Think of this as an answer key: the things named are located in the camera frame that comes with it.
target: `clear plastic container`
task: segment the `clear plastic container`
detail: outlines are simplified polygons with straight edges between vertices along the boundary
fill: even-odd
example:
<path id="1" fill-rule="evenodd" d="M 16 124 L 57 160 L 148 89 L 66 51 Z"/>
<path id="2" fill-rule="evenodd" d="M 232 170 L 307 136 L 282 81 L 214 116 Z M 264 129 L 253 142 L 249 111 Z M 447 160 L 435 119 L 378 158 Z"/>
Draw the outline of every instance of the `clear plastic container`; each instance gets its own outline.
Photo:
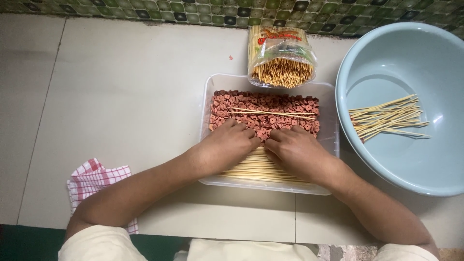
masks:
<path id="1" fill-rule="evenodd" d="M 252 85 L 246 75 L 214 74 L 205 85 L 203 94 L 203 113 L 201 118 L 200 138 L 201 141 L 211 132 L 209 130 L 209 115 L 211 112 L 211 97 L 215 91 L 238 90 L 260 93 L 275 93 L 289 95 L 313 96 L 319 99 L 319 110 L 321 115 L 318 117 L 320 131 L 317 140 L 332 155 L 339 157 L 339 126 L 337 109 L 335 105 L 335 87 L 328 83 L 311 82 L 304 86 L 292 89 L 262 88 Z M 233 179 L 222 176 L 210 176 L 200 179 L 206 185 L 275 190 L 293 193 L 304 193 L 314 195 L 330 195 L 330 192 L 320 186 L 309 184 L 286 184 L 277 182 L 252 181 L 245 179 Z"/>

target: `red checkered towel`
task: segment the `red checkered towel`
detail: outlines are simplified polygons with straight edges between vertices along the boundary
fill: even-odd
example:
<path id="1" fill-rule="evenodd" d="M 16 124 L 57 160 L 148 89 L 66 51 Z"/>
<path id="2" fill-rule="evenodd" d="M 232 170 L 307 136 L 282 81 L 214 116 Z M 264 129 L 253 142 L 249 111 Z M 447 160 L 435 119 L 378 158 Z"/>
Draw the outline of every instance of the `red checkered towel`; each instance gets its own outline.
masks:
<path id="1" fill-rule="evenodd" d="M 66 182 L 71 199 L 71 215 L 85 198 L 131 175 L 129 166 L 107 170 L 96 158 L 88 160 L 77 168 L 71 179 Z M 126 230 L 129 234 L 139 233 L 137 218 L 127 225 Z"/>

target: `mosaic tile backsplash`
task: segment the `mosaic tile backsplash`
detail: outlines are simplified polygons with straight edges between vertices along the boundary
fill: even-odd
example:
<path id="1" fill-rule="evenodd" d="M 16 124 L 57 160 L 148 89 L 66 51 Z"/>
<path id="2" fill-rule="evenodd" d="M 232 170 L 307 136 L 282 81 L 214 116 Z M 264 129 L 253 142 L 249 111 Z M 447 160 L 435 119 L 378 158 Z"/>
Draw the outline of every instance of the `mosaic tile backsplash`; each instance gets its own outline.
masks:
<path id="1" fill-rule="evenodd" d="M 355 37 L 379 26 L 416 21 L 464 39 L 464 0 L 0 0 L 0 12 L 237 28 L 291 26 Z"/>

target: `countertop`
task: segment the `countertop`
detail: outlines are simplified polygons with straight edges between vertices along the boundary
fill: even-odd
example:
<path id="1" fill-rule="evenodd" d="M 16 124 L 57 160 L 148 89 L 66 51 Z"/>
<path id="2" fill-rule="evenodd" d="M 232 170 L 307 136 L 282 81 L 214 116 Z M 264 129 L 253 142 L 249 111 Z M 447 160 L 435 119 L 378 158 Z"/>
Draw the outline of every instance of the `countertop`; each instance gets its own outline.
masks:
<path id="1" fill-rule="evenodd" d="M 248 31 L 0 14 L 0 223 L 65 228 L 66 180 L 96 157 L 133 173 L 198 142 L 203 89 L 215 73 L 246 74 Z M 316 81 L 335 85 L 355 40 L 309 36 Z M 440 248 L 464 247 L 464 195 L 419 196 L 374 174 L 341 134 L 341 158 L 416 213 Z M 333 196 L 195 183 L 139 217 L 141 234 L 369 244 Z"/>

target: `white sleeve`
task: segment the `white sleeve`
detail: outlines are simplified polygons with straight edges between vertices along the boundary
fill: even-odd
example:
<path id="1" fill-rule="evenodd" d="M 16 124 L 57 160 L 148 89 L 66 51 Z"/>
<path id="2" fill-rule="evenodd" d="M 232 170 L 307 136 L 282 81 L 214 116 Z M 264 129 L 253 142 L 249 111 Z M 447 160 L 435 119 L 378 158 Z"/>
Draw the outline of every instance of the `white sleeve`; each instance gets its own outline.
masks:
<path id="1" fill-rule="evenodd" d="M 69 238 L 58 261 L 147 261 L 123 228 L 91 226 Z"/>
<path id="2" fill-rule="evenodd" d="M 438 261 L 438 258 L 418 246 L 387 244 L 379 249 L 373 261 Z"/>

